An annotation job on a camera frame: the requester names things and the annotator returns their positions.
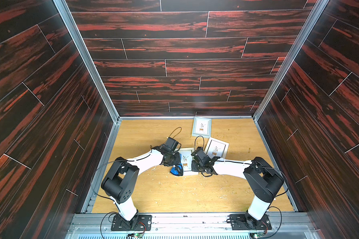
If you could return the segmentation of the blue microfiber cloth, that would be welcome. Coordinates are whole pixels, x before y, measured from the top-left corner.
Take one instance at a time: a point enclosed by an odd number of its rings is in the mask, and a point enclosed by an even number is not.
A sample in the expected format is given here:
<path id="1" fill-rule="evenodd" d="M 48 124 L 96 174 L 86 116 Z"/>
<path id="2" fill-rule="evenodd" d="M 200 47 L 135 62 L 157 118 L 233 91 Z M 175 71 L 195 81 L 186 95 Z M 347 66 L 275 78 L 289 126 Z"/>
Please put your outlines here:
<path id="1" fill-rule="evenodd" d="M 170 174 L 174 176 L 183 176 L 183 166 L 181 164 L 174 165 L 170 170 Z"/>

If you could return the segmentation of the cream picture frame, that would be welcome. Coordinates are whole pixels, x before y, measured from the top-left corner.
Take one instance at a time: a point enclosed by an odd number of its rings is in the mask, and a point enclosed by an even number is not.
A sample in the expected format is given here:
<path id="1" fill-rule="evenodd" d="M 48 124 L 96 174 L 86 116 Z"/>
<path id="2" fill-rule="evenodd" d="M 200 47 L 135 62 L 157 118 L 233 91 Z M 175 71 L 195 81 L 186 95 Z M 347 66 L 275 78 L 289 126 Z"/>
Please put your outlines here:
<path id="1" fill-rule="evenodd" d="M 204 152 L 210 158 L 213 158 L 215 156 L 226 158 L 228 147 L 229 143 L 210 137 L 204 149 Z"/>
<path id="2" fill-rule="evenodd" d="M 182 148 L 179 150 L 180 160 L 183 167 L 183 176 L 198 175 L 198 172 L 194 172 L 191 169 L 191 163 L 193 161 L 191 153 L 193 151 L 193 148 Z"/>

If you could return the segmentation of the light green picture frame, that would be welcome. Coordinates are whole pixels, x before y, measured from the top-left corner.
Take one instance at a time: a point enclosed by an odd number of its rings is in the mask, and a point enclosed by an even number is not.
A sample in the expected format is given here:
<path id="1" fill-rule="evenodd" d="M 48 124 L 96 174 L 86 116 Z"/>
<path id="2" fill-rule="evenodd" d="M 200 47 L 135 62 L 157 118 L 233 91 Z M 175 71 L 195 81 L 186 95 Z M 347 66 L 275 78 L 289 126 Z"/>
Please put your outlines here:
<path id="1" fill-rule="evenodd" d="M 192 136 L 203 136 L 204 138 L 210 138 L 211 136 L 211 123 L 212 119 L 195 117 L 192 127 Z"/>

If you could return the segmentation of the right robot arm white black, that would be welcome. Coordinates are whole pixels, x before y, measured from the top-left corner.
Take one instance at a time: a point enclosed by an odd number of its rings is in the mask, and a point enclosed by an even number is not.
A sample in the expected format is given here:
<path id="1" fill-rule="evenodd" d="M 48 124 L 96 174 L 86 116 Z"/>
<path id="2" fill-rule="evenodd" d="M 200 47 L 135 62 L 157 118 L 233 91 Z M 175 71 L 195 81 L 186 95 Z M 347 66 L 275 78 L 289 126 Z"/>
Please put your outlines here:
<path id="1" fill-rule="evenodd" d="M 254 193 L 254 198 L 246 215 L 255 221 L 260 221 L 263 218 L 285 183 L 280 172 L 261 157 L 247 161 L 231 161 L 220 157 L 205 156 L 201 158 L 195 155 L 192 169 L 201 173 L 229 175 L 247 180 Z"/>

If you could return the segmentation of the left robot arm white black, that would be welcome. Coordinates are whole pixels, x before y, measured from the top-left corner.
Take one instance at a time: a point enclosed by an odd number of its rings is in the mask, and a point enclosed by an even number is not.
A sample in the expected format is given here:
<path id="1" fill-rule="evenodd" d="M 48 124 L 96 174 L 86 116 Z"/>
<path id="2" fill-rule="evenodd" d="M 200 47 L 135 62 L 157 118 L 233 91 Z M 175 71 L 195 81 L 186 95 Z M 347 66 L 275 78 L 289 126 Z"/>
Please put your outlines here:
<path id="1" fill-rule="evenodd" d="M 121 218 L 130 223 L 138 216 L 131 198 L 138 176 L 148 169 L 163 165 L 172 167 L 180 164 L 180 153 L 168 151 L 164 146 L 155 146 L 135 158 L 116 158 L 104 177 L 101 188 L 118 208 Z"/>

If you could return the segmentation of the aluminium front rail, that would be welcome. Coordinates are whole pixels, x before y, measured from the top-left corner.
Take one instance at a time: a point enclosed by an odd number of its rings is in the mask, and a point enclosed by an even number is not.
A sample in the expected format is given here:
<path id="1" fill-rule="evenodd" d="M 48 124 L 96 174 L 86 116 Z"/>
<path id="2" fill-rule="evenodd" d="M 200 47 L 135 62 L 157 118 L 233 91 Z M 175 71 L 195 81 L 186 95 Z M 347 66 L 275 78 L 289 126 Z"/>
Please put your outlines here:
<path id="1" fill-rule="evenodd" d="M 268 212 L 271 230 L 234 231 L 226 222 L 232 213 L 151 213 L 150 231 L 112 232 L 112 217 L 78 214 L 67 239 L 320 239 L 306 213 Z"/>

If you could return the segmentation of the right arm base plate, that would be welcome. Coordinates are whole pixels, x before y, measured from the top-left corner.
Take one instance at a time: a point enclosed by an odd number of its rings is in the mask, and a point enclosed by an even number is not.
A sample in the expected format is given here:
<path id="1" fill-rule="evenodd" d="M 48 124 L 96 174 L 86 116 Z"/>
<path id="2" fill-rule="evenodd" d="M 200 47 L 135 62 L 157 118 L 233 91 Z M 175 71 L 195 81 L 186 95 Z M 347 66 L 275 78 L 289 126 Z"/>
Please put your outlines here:
<path id="1" fill-rule="evenodd" d="M 256 220 L 249 214 L 231 214 L 226 220 L 234 231 L 244 230 L 262 230 L 268 231 L 272 229 L 267 214 L 264 214 L 260 220 Z"/>

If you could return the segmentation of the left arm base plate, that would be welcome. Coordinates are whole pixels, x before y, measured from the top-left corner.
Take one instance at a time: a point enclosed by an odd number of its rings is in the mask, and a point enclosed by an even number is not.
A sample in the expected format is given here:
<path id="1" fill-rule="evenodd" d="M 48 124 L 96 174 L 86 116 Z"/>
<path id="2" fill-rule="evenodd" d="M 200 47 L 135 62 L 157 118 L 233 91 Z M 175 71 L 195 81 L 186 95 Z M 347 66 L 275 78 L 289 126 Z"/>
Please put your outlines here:
<path id="1" fill-rule="evenodd" d="M 113 218 L 111 231 L 112 232 L 126 232 L 126 231 L 150 231 L 152 226 L 152 215 L 136 214 L 130 221 L 125 220 L 119 214 Z"/>

